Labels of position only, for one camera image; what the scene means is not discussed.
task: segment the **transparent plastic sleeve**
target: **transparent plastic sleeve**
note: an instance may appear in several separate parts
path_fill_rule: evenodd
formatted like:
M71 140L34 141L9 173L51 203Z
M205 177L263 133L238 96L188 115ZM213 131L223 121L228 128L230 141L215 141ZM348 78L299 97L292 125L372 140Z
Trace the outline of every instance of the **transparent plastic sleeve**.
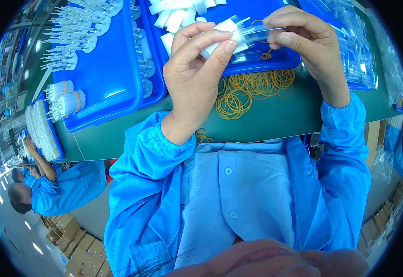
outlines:
M403 105L403 67L397 50L387 35L381 22L376 18L371 9L367 9L372 28L374 29L386 82L388 104L393 106L399 102Z

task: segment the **plastic packaging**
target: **plastic packaging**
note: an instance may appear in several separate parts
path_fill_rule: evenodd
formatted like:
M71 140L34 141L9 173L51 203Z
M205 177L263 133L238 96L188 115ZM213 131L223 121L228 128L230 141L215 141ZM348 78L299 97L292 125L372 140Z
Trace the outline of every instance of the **plastic packaging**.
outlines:
M381 61L384 71L384 79L387 88L389 106L395 106L397 110L403 111L403 66L400 62L397 50L387 35L381 22L376 18L371 9L367 9L372 28L374 29L378 47L380 49Z
M382 144L377 145L377 152L375 153L372 169L370 170L372 179L389 184L391 182L393 162L393 154L384 151Z

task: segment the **finger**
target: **finger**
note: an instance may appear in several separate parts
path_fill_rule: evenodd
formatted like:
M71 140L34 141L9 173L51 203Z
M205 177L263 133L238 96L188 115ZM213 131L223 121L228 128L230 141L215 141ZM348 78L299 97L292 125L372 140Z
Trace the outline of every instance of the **finger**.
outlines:
M270 15L266 16L263 19L263 24L267 25L265 23L267 23L271 18L274 18L276 16L279 16L281 14L285 14L285 13L288 13L288 12L305 12L305 11L302 10L302 9L299 9L297 7L294 7L292 5L286 5L286 6L282 7L282 8L277 9L276 11L271 13Z
M231 32L222 30L208 30L198 34L177 49L174 56L169 59L170 66L186 66L198 57L203 48L231 37Z
M292 32L282 32L278 34L276 41L278 44L298 52L306 59L313 59L315 56L319 56L318 53L323 47L323 45Z
M330 37L332 29L323 20L305 12L284 13L268 19L266 24L271 27L303 27L309 32L316 34L319 38Z
M202 76L204 80L215 80L215 83L218 83L237 45L237 41L234 40L220 43L198 71L197 75Z
M211 30L214 27L215 23L213 22L196 22L177 31L172 41L171 56L177 51L178 48L185 44L189 38L194 37L201 32Z

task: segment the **green workbench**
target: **green workbench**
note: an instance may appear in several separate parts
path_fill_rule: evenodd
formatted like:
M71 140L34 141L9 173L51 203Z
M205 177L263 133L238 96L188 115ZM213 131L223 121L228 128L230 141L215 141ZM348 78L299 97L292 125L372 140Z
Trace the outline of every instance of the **green workbench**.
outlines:
M366 122L372 122L400 113L388 106L381 57L374 31L367 16L361 12L359 15L366 21L366 36L371 45L371 52L376 58L375 72L378 74L378 87L372 91L356 90L354 92L364 103L367 111ZM202 125L206 135L214 142L246 143L320 131L322 97L318 85L308 72L297 68L295 74L293 92L289 97L273 96L253 101L249 111L239 119L222 119L213 108ZM49 83L52 83L52 78L46 81L46 84ZM118 158L123 151L124 130L143 121L155 111L171 109L172 101L169 96L166 96L163 101L154 106L75 133L69 133L61 121L56 122L55 130L65 152L64 161Z

